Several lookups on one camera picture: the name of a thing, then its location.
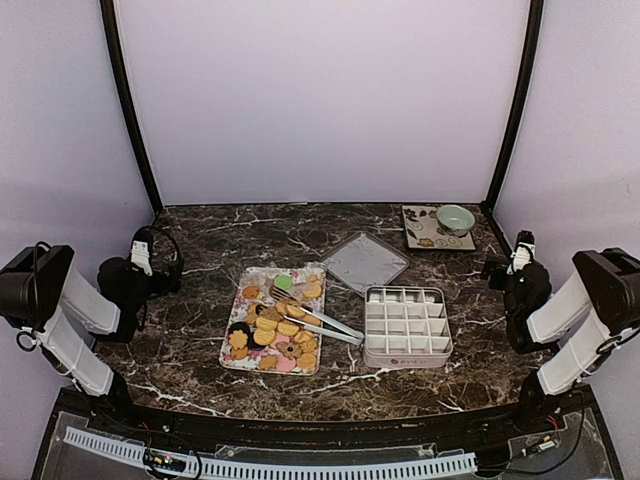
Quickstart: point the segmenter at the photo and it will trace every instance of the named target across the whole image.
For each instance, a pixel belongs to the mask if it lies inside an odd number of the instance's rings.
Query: white storage box
[[[437,368],[453,351],[440,289],[370,287],[364,315],[364,363],[370,367]]]

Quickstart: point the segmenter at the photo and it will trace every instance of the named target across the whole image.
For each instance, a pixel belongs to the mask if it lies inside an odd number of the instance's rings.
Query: tray
[[[240,360],[235,360],[232,357],[232,346],[229,343],[229,328],[237,322],[242,322],[248,315],[249,308],[254,304],[262,304],[266,307],[273,307],[276,301],[269,295],[269,288],[274,282],[274,279],[280,275],[286,275],[293,279],[293,287],[289,290],[294,297],[300,297],[303,299],[302,303],[315,311],[324,311],[325,300],[325,281],[326,271],[323,268],[306,267],[301,269],[282,269],[282,268],[247,268],[240,278],[238,283],[238,293],[236,294],[231,315],[229,316],[229,323],[225,333],[225,339],[222,343],[220,350],[220,364],[225,368],[233,370],[246,370],[256,371],[261,373],[277,373],[282,375],[313,375],[318,371],[320,365],[320,352],[322,350],[322,335],[313,334],[313,338],[317,343],[317,348],[313,353],[316,357],[316,365],[312,369],[302,370],[296,366],[293,370],[288,372],[279,371],[277,368],[270,370],[263,370],[260,368],[260,362],[266,356],[275,356],[278,360],[283,357],[283,354],[273,345],[266,346],[263,350],[255,351],[249,350],[248,355]],[[303,287],[310,283],[318,283],[322,286],[322,295],[318,298],[307,299],[302,295]],[[247,299],[243,295],[245,288],[249,286],[258,287],[260,290],[258,298]],[[251,335],[257,330],[255,325],[249,326]],[[291,343],[296,343],[293,337],[289,340]]]
[[[442,367],[453,341],[437,288],[371,287],[365,298],[364,362],[376,368]]]
[[[409,248],[418,250],[473,251],[476,245],[471,232],[464,237],[445,235],[436,218],[438,207],[403,205],[402,217]]]
[[[329,250],[320,261],[358,295],[386,285],[409,266],[409,258],[366,232],[358,232]]]

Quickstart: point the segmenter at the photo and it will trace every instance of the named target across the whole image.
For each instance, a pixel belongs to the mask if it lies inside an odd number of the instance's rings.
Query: metal tongs
[[[326,328],[316,327],[315,325],[311,325],[304,320],[300,320],[299,318],[294,318],[288,315],[285,315],[284,318],[289,320],[290,322],[297,323],[302,325],[305,330],[309,330],[310,332],[319,333],[321,335],[326,335],[327,337],[337,338],[338,340],[342,340],[343,342],[349,342],[353,345],[360,345],[362,340],[364,340],[364,333],[358,332],[351,327],[346,326],[344,323],[341,323],[331,317],[328,317],[324,313],[314,312],[310,308],[304,307],[300,305],[300,302],[293,298],[289,293],[282,290],[281,288],[276,287],[275,285],[271,287],[270,292],[271,296],[276,300],[286,302],[295,302],[295,306],[305,312],[308,315],[316,317],[318,320],[325,322],[332,327],[341,330],[345,333],[334,332],[333,330],[327,330]]]

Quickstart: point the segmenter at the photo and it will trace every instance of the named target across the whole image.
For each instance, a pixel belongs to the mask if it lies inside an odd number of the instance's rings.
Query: marble table
[[[149,303],[146,328],[128,345],[97,346],[127,380],[134,402],[168,410],[245,419],[350,421],[453,413],[511,403],[544,360],[515,354],[505,334],[502,299],[479,278],[499,246],[477,207],[475,252],[413,251],[401,205],[310,204],[167,208],[167,228],[185,258],[179,294]],[[435,286],[446,295],[454,350],[446,366],[377,370],[362,352],[323,339],[311,377],[222,368],[218,355],[236,282],[250,266],[301,267],[357,231],[369,232],[411,259],[392,284]],[[158,250],[170,248],[158,239]],[[326,313],[363,327],[363,300],[329,275]]]

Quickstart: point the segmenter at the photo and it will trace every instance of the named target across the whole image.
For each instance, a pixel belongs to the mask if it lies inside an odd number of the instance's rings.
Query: green bowl
[[[464,237],[476,223],[476,217],[459,205],[443,205],[436,210],[438,225],[451,237]]]

